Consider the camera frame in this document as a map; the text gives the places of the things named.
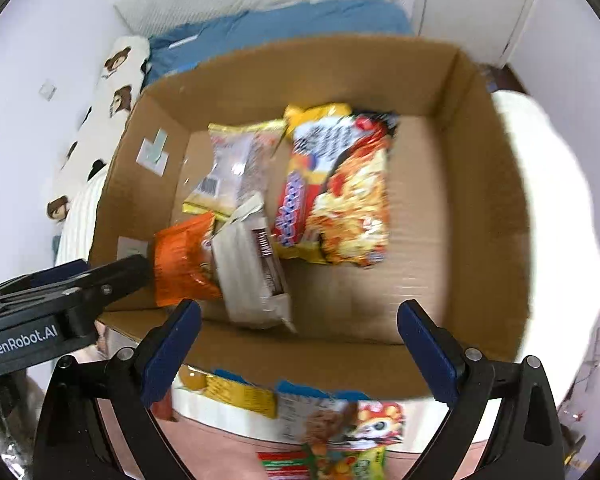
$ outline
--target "snack bag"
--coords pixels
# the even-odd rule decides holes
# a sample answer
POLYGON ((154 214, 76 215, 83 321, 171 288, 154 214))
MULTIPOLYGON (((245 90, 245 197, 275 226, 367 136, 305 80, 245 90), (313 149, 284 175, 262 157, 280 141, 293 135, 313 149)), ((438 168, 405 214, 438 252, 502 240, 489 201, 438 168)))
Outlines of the snack bag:
POLYGON ((309 457, 304 451, 258 453, 271 480, 311 480, 309 457))
POLYGON ((213 213, 207 212, 156 233, 154 274, 158 306, 222 297, 212 279, 214 222, 213 213))
POLYGON ((315 480, 384 480, 384 447, 338 451, 320 444, 309 449, 315 480))
POLYGON ((295 444, 326 443, 350 426, 355 413, 355 403, 347 400, 278 394, 281 437, 295 444))
POLYGON ((213 211, 224 221, 256 192, 264 194, 269 161, 285 128, 283 119, 249 126, 209 124, 214 165, 184 201, 182 211, 213 211))
POLYGON ((402 442, 404 413, 397 402, 360 400, 356 420, 329 441, 330 449, 370 449, 402 442))
POLYGON ((320 264, 380 262, 389 238, 387 155, 397 117, 319 108, 285 112, 293 150, 273 229, 276 251, 320 264))
POLYGON ((291 322, 291 299, 282 266, 271 245, 259 191, 248 199, 211 241, 216 275, 229 320, 250 328, 291 322))
POLYGON ((204 395, 268 418, 276 418, 276 399, 271 390, 209 375, 206 377, 204 395))

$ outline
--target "yellow snack package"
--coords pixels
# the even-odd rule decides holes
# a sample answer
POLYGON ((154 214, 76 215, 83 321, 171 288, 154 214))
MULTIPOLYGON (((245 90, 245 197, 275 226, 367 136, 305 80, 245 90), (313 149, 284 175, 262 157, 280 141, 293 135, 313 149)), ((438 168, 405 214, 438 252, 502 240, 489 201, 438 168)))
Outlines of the yellow snack package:
POLYGON ((317 264, 384 259, 386 172, 397 116, 343 104, 288 107, 293 149, 272 235, 280 258, 317 264))
POLYGON ((314 480, 384 480, 383 446, 366 451, 337 451, 327 445, 308 447, 314 480))
POLYGON ((209 375, 206 377, 204 395, 237 408, 276 418, 276 398, 272 391, 264 388, 209 375))

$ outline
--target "blue blanket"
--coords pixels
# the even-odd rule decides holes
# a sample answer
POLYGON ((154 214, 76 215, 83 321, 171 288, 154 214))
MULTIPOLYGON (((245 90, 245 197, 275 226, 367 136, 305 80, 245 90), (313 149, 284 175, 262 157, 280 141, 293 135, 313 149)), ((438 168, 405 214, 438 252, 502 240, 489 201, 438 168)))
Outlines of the blue blanket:
POLYGON ((187 23, 150 39, 151 70, 144 83, 184 72, 232 50, 307 36, 361 32, 412 34, 401 7, 384 0, 325 0, 274 10, 254 10, 187 23))

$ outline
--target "cardboard box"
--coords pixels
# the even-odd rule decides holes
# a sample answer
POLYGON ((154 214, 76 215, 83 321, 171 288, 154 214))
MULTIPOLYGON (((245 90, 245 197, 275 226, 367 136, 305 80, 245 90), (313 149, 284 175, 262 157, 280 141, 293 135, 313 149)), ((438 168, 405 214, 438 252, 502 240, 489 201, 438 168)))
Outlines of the cardboard box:
MULTIPOLYGON (((371 269, 287 260, 299 335, 240 329, 226 322, 221 304, 204 304, 203 329, 186 362, 265 386, 286 379, 377 399, 425 396, 395 326, 407 298, 461 342, 490 358, 515 358, 529 292, 522 181, 478 68, 449 44, 387 36, 295 40, 152 84, 111 163, 90 262, 111 262, 124 255, 119 247, 151 242, 182 219, 182 200, 211 167, 209 122, 248 124, 281 117, 289 103, 329 102, 401 115, 390 159, 387 259, 371 269), (154 140, 159 128, 167 133, 162 176, 136 162, 143 140, 154 140)), ((282 144, 274 159, 270 218, 289 151, 282 144)), ((167 317, 154 307, 146 288, 101 319, 138 339, 167 317)))

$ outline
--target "orange snack bag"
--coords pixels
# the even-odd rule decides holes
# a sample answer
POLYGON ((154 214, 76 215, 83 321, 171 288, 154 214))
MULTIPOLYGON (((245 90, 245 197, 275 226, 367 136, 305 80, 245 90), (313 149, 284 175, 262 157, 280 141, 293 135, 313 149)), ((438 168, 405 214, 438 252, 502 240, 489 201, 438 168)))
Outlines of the orange snack bag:
POLYGON ((211 212, 163 229, 155 235, 155 303, 171 306, 181 300, 222 298, 213 282, 211 212))

